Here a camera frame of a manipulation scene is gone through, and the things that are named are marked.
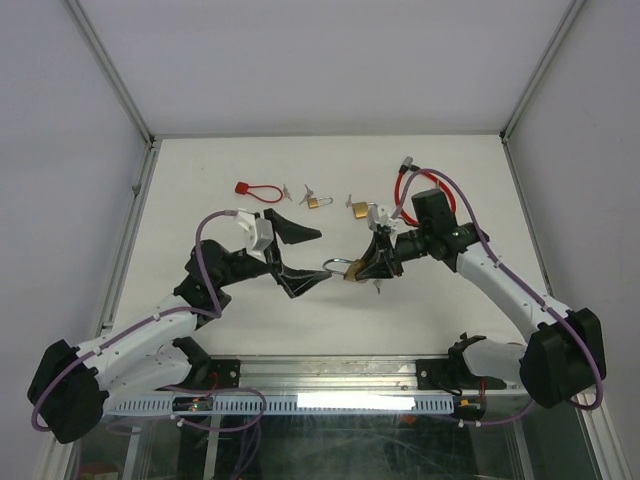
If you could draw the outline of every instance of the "glass panel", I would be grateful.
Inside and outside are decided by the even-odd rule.
[[[492,416],[522,396],[489,397]],[[238,427],[251,417],[195,416],[203,426]],[[83,480],[567,479],[596,480],[576,412],[534,410],[522,424],[464,427],[431,416],[268,415],[238,433],[210,433],[175,420],[133,417],[135,436],[113,435],[105,418],[81,444]],[[73,478],[70,462],[67,478]]]

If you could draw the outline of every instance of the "wire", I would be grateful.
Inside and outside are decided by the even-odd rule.
[[[209,279],[209,275],[207,274],[207,269],[206,269],[205,264],[204,264],[204,257],[202,255],[202,245],[201,245],[200,242],[201,242],[201,239],[202,239],[202,231],[204,230],[204,227],[206,226],[207,223],[209,223],[211,220],[213,220],[214,218],[217,218],[217,217],[222,217],[222,216],[231,216],[231,217],[233,217],[233,216],[236,215],[236,213],[237,213],[237,210],[221,210],[219,212],[212,213],[211,215],[205,217],[200,222],[200,224],[198,225],[198,228],[196,229],[196,245],[195,245],[196,259],[198,261],[198,266],[200,268],[200,271],[202,272],[202,277],[203,277],[204,283],[205,283],[205,285],[207,287],[207,291],[208,291],[209,295],[211,296],[211,301],[213,302],[213,311],[208,311],[208,310],[203,310],[203,309],[200,309],[200,308],[193,308],[193,307],[174,307],[174,308],[170,308],[168,310],[165,310],[163,312],[160,312],[158,314],[160,317],[165,317],[167,315],[173,315],[175,313],[190,312],[190,313],[195,313],[197,315],[203,315],[203,316],[206,316],[206,317],[210,317],[210,318],[213,318],[213,319],[220,318],[220,316],[222,315],[222,308],[220,307],[220,301],[218,300],[218,297],[216,295],[215,289],[213,288],[213,285],[211,283],[211,279]],[[96,348],[95,350],[85,353],[84,355],[80,356],[79,358],[77,358],[76,360],[71,362],[69,365],[67,365],[67,367],[64,368],[53,379],[53,381],[47,386],[47,388],[44,389],[44,391],[42,392],[42,394],[40,395],[40,397],[36,401],[36,404],[33,407],[33,411],[31,412],[31,426],[35,430],[37,430],[38,432],[49,432],[49,431],[51,431],[51,429],[49,427],[42,426],[42,425],[40,425],[38,423],[38,415],[40,414],[40,410],[42,409],[42,405],[47,400],[49,395],[51,395],[51,392],[53,392],[53,390],[66,378],[66,376],[69,375],[69,373],[71,373],[76,367],[78,367],[82,363],[86,362],[90,358],[96,356],[96,354],[100,353],[101,350],[104,350],[105,348],[109,348],[110,346],[112,346],[113,344],[119,342],[120,340],[122,340],[123,338],[127,337],[128,335],[131,335],[133,332],[135,332],[135,331],[139,330],[140,328],[148,325],[149,323],[155,322],[155,321],[156,321],[156,317],[153,316],[153,315],[149,316],[149,317],[147,317],[147,318],[145,318],[143,320],[140,320],[139,322],[134,323],[130,327],[124,329],[122,332],[118,333],[117,335],[114,335],[109,340],[107,340],[104,343],[100,344],[98,346],[98,348]]]
[[[270,188],[278,192],[278,198],[275,200],[268,200],[266,198],[262,198],[255,193],[250,192],[249,190],[257,190],[259,188]],[[280,200],[284,198],[284,191],[280,187],[276,187],[275,185],[249,185],[248,183],[238,182],[236,185],[236,193],[240,195],[251,195],[253,198],[263,202],[263,203],[278,203]]]
[[[262,427],[260,426],[259,423],[257,423],[256,426],[254,427],[253,434],[251,435],[251,439],[249,440],[248,444],[245,444],[246,434],[247,434],[247,430],[242,432],[242,441],[240,443],[241,445],[240,457],[238,458],[238,461],[236,462],[236,467],[233,473],[231,474],[231,478],[233,480],[236,480],[237,478],[239,478],[240,475],[242,475],[242,473],[247,468],[249,468],[249,465],[251,465],[251,463],[253,462],[253,459],[258,453],[258,450],[260,450],[260,444],[262,443]],[[244,461],[249,448],[251,447],[252,444],[254,444],[254,442],[255,442],[255,446],[253,447],[253,451],[251,452],[249,459]]]
[[[482,405],[484,403],[484,394],[487,392],[487,381],[484,377],[480,378],[480,394],[478,395],[478,401]]]
[[[465,196],[464,192],[460,189],[460,187],[450,177],[432,168],[422,168],[414,172],[407,180],[407,183],[404,186],[404,190],[402,191],[402,196],[400,197],[400,202],[398,203],[398,207],[396,208],[395,212],[393,212],[391,217],[398,218],[398,216],[402,212],[402,206],[404,205],[404,202],[407,199],[407,195],[409,193],[409,186],[411,185],[411,182],[413,182],[413,180],[418,175],[421,175],[424,173],[432,173],[434,175],[438,175],[440,178],[446,180],[449,183],[449,185],[453,187],[453,189],[458,193],[458,195],[462,199],[462,203],[464,203],[464,206],[466,207],[467,211],[469,212],[469,217],[471,217],[471,222],[473,223],[473,226],[475,227],[476,232],[478,233],[478,237],[480,238],[482,247],[484,248],[485,252],[487,252],[487,255],[493,261],[494,265],[497,268],[500,268],[500,270],[502,270],[511,280],[513,280],[522,290],[524,290],[538,305],[540,305],[540,307],[543,308],[556,322],[558,322],[562,326],[562,328],[564,328],[567,331],[567,333],[569,334],[571,339],[576,343],[576,345],[578,345],[578,348],[580,348],[580,351],[584,355],[587,363],[589,364],[589,367],[591,368],[591,372],[593,373],[595,386],[596,386],[596,398],[594,402],[590,405],[581,405],[577,402],[574,402],[573,400],[569,400],[568,403],[570,403],[571,405],[573,405],[574,407],[580,410],[595,410],[599,408],[604,398],[604,387],[602,385],[602,378],[600,377],[600,371],[598,370],[598,366],[596,365],[596,361],[593,358],[593,355],[589,351],[589,347],[587,347],[587,345],[584,343],[582,338],[580,338],[580,335],[578,335],[578,333],[573,329],[573,327],[571,327],[571,325],[569,325],[569,323],[562,317],[562,315],[560,315],[553,307],[548,306],[543,297],[541,297],[533,288],[529,286],[527,282],[525,282],[515,272],[513,272],[509,267],[507,267],[504,263],[500,261],[496,253],[489,246],[489,242],[487,241],[486,237],[484,236],[484,233],[482,232],[482,229],[480,228],[480,224],[478,223],[478,219],[475,215],[475,212],[471,207],[471,203]],[[535,403],[535,402],[531,400],[531,402],[527,405],[527,407],[525,407],[525,410],[527,408],[529,409],[533,408],[532,403]],[[518,419],[521,417],[519,417],[518,415],[515,415],[514,417],[509,417],[509,418]]]
[[[404,173],[405,172],[402,172],[402,171],[398,172],[398,178],[396,179],[396,186],[393,191],[393,199],[396,202],[396,207],[400,205],[400,184],[402,183],[402,177],[404,177]],[[432,182],[434,182],[436,186],[439,187],[440,190],[444,192],[444,194],[447,196],[447,199],[449,200],[449,206],[451,207],[451,212],[455,214],[457,209],[456,198],[453,196],[453,192],[451,191],[449,186],[445,183],[442,183],[438,177],[436,177],[431,173],[424,173],[423,175],[427,177],[429,180],[431,180]],[[413,226],[413,227],[418,226],[418,221],[410,217],[409,214],[404,211],[404,209],[401,210],[400,215],[402,216],[402,218],[404,219],[407,225]]]
[[[208,393],[211,393],[210,391],[201,391],[201,390],[188,390],[186,388],[181,388],[181,387],[176,387],[174,385],[168,385],[166,387],[164,387],[167,390],[170,390],[172,392],[180,392],[180,393],[189,393],[189,394],[193,394],[193,395],[205,395]],[[255,395],[257,397],[260,398],[260,400],[262,401],[262,406],[260,407],[260,412],[254,416],[248,423],[245,423],[244,425],[240,426],[240,427],[228,427],[228,428],[222,428],[222,427],[207,427],[205,425],[200,425],[198,423],[194,423],[191,422],[190,420],[186,420],[184,417],[180,417],[179,415],[174,415],[174,418],[178,419],[178,423],[182,422],[185,425],[189,425],[190,427],[194,427],[197,428],[199,430],[206,430],[207,432],[215,432],[215,433],[233,433],[233,432],[241,432],[243,430],[248,429],[249,427],[255,425],[256,423],[258,423],[260,421],[260,419],[264,416],[264,412],[267,411],[267,399],[266,397],[262,394],[262,392],[251,388],[251,387],[235,387],[235,388],[219,388],[215,391],[215,393],[217,395],[221,394],[221,393],[236,393],[236,392],[245,392],[245,393],[250,393],[252,395]]]

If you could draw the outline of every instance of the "white table surface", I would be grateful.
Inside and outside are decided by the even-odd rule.
[[[355,259],[371,232],[345,207],[354,201],[392,205],[398,167],[406,155],[441,169],[462,187],[483,230],[506,263],[539,288],[542,275],[513,180],[497,136],[285,137],[165,140],[120,299],[115,326],[144,314],[185,276],[194,233],[207,214],[268,205],[234,193],[236,182],[287,184],[294,201],[275,209],[322,230],[319,240],[280,242],[292,268],[319,269],[331,257]],[[307,183],[333,205],[310,210],[298,202]],[[418,179],[412,192],[431,188]],[[460,205],[459,223],[468,221]],[[204,238],[242,248],[231,219],[213,220]],[[291,300],[271,277],[224,289],[233,301],[223,317],[194,338],[212,354],[441,354],[462,332],[522,341],[515,327],[475,286],[433,259],[405,264],[380,295],[371,282],[334,277]]]

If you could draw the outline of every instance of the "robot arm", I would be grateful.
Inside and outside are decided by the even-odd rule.
[[[218,242],[202,241],[204,270],[194,247],[185,266],[188,276],[132,326],[73,348],[60,340],[46,350],[27,396],[59,442],[81,438],[104,411],[139,394],[166,385],[206,387],[209,355],[189,337],[212,320],[214,302],[205,275],[221,309],[231,301],[222,290],[227,285],[270,274],[296,298],[331,276],[284,265],[275,236],[297,244],[321,237],[320,231],[290,222],[273,209],[265,210],[264,218],[238,211],[234,219],[245,231],[245,248],[229,252]]]
[[[521,383],[543,407],[569,400],[594,384],[594,375],[583,351],[549,313],[557,313],[584,342],[600,377],[606,376],[600,321],[588,309],[572,311],[544,292],[530,288],[511,270],[501,268],[501,256],[492,258],[474,224],[458,225],[444,193],[433,189],[412,197],[419,226],[396,234],[397,220],[384,207],[369,212],[373,240],[361,259],[345,273],[345,279],[362,281],[393,278],[402,264],[424,256],[444,262],[482,290],[515,324],[525,344],[503,344],[483,336],[461,337],[449,349],[445,371],[434,372],[438,383],[458,388],[478,377],[490,376]],[[544,300],[543,307],[533,295]]]

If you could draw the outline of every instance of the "black bracket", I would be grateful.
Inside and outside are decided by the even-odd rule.
[[[449,358],[416,360],[418,390],[444,390],[452,394],[462,390],[480,390],[480,377],[454,375],[454,364]],[[506,390],[507,384],[499,378],[484,377],[486,390]]]
[[[207,378],[213,380],[215,384],[217,377],[217,388],[236,388],[240,385],[241,366],[242,362],[240,360],[212,358]]]

